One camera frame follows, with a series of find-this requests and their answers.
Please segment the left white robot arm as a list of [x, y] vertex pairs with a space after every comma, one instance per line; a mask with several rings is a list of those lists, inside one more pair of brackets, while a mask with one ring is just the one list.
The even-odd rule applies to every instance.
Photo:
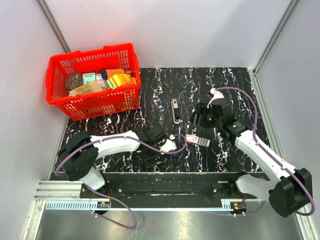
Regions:
[[108, 185], [102, 174], [94, 167], [97, 159], [124, 152], [142, 151], [151, 159], [165, 144], [167, 135], [160, 127], [135, 128], [125, 133], [108, 136], [76, 133], [58, 151], [59, 165], [56, 176], [66, 175], [71, 182], [80, 181], [89, 186], [98, 198], [107, 195]]

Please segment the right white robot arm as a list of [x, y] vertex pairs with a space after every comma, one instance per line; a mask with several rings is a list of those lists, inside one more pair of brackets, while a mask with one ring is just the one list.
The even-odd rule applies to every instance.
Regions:
[[284, 218], [313, 203], [311, 173], [287, 163], [256, 137], [246, 122], [235, 117], [225, 98], [198, 103], [189, 121], [203, 128], [215, 128], [224, 140], [248, 155], [266, 174], [264, 180], [239, 173], [227, 186], [231, 197], [255, 196], [270, 203], [273, 210]]

